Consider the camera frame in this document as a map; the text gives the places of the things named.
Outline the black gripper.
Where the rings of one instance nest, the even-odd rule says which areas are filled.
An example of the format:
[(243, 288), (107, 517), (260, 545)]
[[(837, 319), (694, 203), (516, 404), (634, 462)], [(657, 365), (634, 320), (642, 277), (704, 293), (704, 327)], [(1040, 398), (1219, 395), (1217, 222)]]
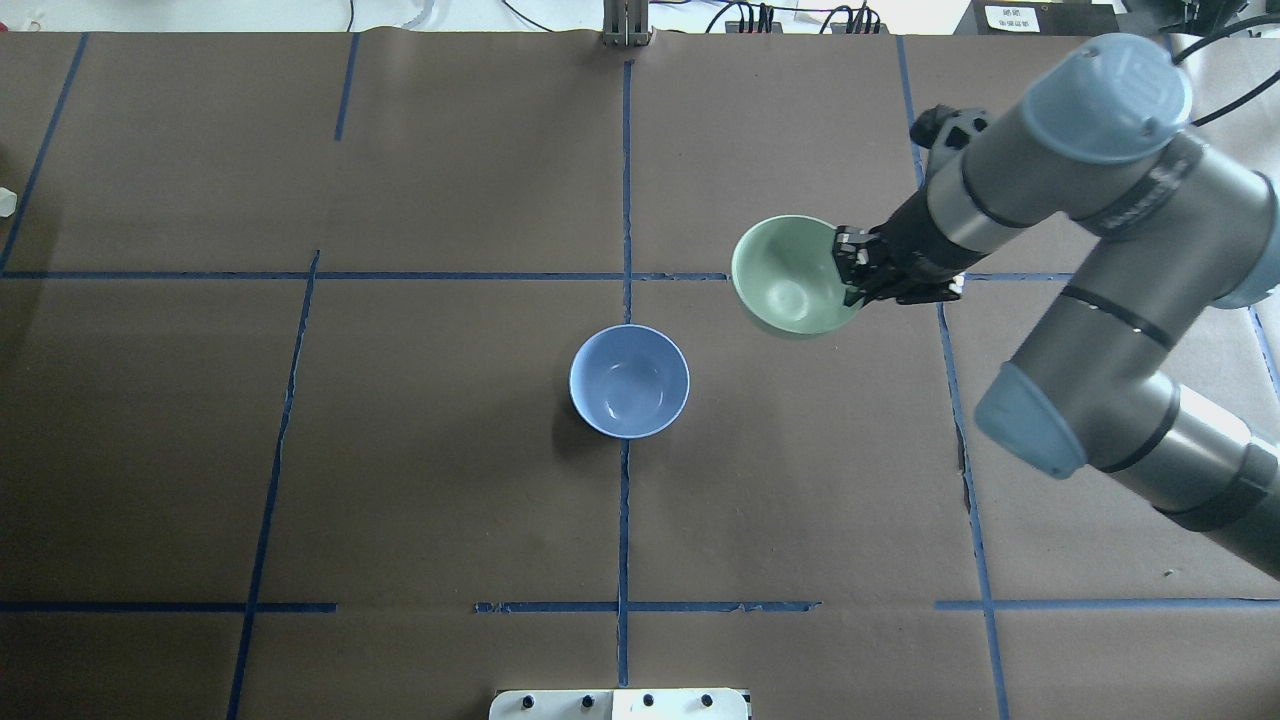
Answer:
[(900, 305), (954, 302), (964, 295), (966, 250), (937, 225), (923, 190), (870, 231), (837, 225), (832, 258), (838, 269), (850, 269), (845, 307), (890, 300)]

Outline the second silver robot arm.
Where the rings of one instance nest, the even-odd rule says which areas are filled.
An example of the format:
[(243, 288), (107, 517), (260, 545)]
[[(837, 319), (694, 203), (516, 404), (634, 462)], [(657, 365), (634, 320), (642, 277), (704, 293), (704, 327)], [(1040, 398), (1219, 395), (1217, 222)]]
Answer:
[(1096, 237), (974, 409), (1047, 477), (1093, 468), (1180, 528), (1277, 575), (1277, 445), (1162, 365), (1210, 309), (1277, 288), (1277, 184), (1190, 127), (1156, 42), (1085, 41), (869, 231), (838, 227), (844, 302), (950, 301), (963, 273), (1064, 214)]

